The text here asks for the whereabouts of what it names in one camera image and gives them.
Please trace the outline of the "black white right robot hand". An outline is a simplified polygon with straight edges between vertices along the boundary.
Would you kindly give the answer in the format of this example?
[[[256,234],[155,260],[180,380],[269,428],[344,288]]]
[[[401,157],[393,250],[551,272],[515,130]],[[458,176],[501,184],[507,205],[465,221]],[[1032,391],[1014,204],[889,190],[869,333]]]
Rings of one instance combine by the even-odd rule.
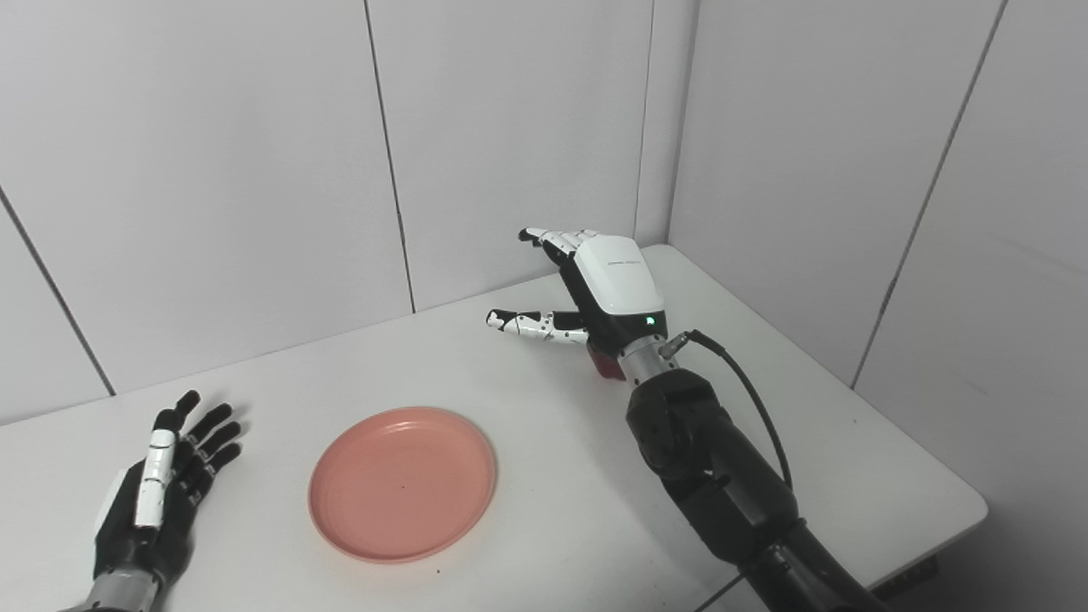
[[[574,309],[514,311],[492,309],[486,325],[514,336],[580,344],[596,371],[623,380],[621,358],[644,340],[668,336],[665,299],[636,241],[590,229],[548,231],[527,227],[519,232],[556,264]]]

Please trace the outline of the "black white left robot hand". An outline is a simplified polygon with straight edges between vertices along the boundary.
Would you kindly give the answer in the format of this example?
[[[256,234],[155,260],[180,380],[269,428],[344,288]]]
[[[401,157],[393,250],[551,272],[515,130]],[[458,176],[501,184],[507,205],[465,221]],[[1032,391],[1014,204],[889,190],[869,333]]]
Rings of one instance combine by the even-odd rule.
[[[193,554],[198,507],[218,473],[242,453],[242,423],[228,403],[188,425],[201,396],[190,390],[156,415],[146,456],[120,484],[94,536],[92,578],[136,570],[156,587],[178,582]]]

